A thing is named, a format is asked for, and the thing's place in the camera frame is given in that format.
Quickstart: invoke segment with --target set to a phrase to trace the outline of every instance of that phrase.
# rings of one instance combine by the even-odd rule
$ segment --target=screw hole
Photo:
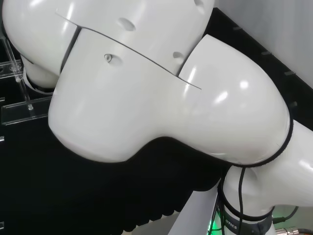
[[[125,29],[126,31],[135,31],[136,30],[135,25],[131,21],[129,21],[125,18],[119,18],[117,21],[117,24],[119,26],[121,26],[123,29]]]
[[[180,52],[175,51],[173,53],[173,58],[179,63],[182,64],[184,62],[184,56]]]
[[[194,0],[195,1],[195,5],[197,6],[198,10],[200,11],[200,13],[204,14],[204,4],[202,0]]]

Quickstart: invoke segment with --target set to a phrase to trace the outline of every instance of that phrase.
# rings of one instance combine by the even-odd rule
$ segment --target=green light
[[[211,228],[211,223],[212,223],[212,221],[210,221],[210,223],[209,223],[209,226],[208,226],[208,228],[207,228],[208,231],[209,231],[210,228]],[[217,225],[217,223],[215,222],[215,220],[214,220],[214,222],[213,222],[213,227],[212,227],[212,229],[219,229],[219,226]],[[212,231],[211,235],[214,235],[214,234],[215,234],[215,235],[218,235],[220,232],[221,232],[221,231]]]

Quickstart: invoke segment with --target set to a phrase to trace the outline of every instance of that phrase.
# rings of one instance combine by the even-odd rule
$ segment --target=black background
[[[313,92],[217,8],[206,34],[236,48],[271,77],[295,120],[313,130]],[[7,61],[0,47],[2,61]],[[30,91],[32,98],[41,97]],[[0,80],[4,104],[22,101],[14,79]],[[1,234],[119,235],[181,211],[193,190],[216,184],[228,167],[170,139],[145,146],[130,161],[102,164],[64,148],[51,133],[47,119],[0,127]]]

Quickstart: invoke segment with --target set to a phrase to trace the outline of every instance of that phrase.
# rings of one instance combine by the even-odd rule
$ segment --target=robotic arm
[[[209,35],[202,38],[213,5],[5,0],[3,20],[31,64],[60,76],[49,126],[78,155],[122,162],[168,136],[234,165],[262,165],[284,146],[289,111],[258,65]],[[262,216],[278,204],[313,206],[313,133],[293,122],[285,151],[246,170],[245,215]],[[233,166],[223,187],[237,211],[240,171]],[[275,234],[273,226],[267,234]]]

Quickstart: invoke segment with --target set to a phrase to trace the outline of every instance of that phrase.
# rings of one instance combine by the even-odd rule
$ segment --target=silver connector
[[[295,227],[287,228],[287,229],[277,229],[277,235],[299,235],[299,231]]]

